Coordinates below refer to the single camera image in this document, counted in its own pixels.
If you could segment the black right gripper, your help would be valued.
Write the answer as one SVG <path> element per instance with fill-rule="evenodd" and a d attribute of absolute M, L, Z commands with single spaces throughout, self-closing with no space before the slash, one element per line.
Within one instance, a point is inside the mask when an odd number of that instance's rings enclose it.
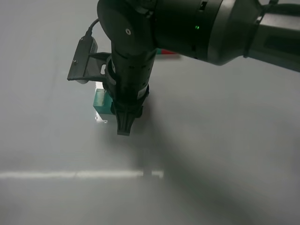
<path fill-rule="evenodd" d="M 112 49 L 109 61 L 109 77 L 106 90 L 112 98 L 113 107 L 124 110 L 133 107 L 133 113 L 117 112 L 117 135 L 129 136 L 136 117 L 141 117 L 143 101 L 148 90 L 150 74 L 157 50 L 137 55 Z"/>

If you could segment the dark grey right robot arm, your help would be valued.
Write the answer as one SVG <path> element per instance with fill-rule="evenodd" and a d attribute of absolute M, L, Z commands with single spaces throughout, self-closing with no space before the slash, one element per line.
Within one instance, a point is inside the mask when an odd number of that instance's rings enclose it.
<path fill-rule="evenodd" d="M 300 7 L 270 0 L 100 0 L 111 41 L 106 65 L 117 133 L 128 135 L 149 93 L 157 49 L 214 65 L 250 57 L 300 69 Z"/>

